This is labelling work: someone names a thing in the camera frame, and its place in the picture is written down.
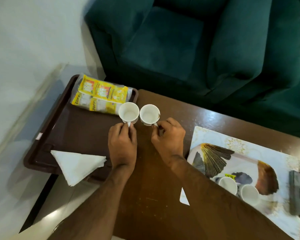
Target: right hand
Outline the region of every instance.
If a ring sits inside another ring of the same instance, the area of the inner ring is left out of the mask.
[[[152,125],[151,142],[165,164],[171,167],[174,161],[173,156],[183,157],[183,139],[186,131],[173,118],[168,118],[166,121],[158,121],[157,124],[164,129],[164,133],[160,136],[159,128]]]

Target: empty cup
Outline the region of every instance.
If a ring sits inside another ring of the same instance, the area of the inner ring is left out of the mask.
[[[119,117],[124,123],[135,124],[138,121],[139,117],[139,108],[135,103],[127,102],[120,106],[119,108]]]
[[[238,196],[251,206],[259,203],[259,191],[250,184],[238,184]]]
[[[153,104],[144,105],[140,109],[140,120],[146,126],[157,125],[157,121],[160,119],[160,110]]]
[[[217,177],[215,182],[233,195],[238,192],[237,183],[230,177]]]

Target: white tissue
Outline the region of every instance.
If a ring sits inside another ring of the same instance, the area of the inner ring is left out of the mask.
[[[58,162],[63,175],[70,186],[74,186],[97,168],[103,167],[105,156],[95,156],[74,152],[52,150],[51,154]]]

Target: wooden table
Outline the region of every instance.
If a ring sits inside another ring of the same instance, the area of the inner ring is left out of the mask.
[[[161,120],[173,117],[180,122],[186,130],[185,157],[189,153],[194,127],[198,125],[300,158],[300,138],[139,90],[137,105],[141,108],[145,104],[156,105]],[[179,180],[151,144],[151,127],[140,121],[135,127],[138,139],[136,167],[122,194],[113,234],[128,240],[203,239],[205,234],[192,209],[179,201]],[[260,217],[260,221],[265,219],[261,214],[256,217]]]

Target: left hand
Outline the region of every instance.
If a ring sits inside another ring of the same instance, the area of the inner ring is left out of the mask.
[[[108,134],[108,147],[112,169],[124,167],[129,176],[132,174],[137,159],[137,131],[133,124],[119,123],[112,126]]]

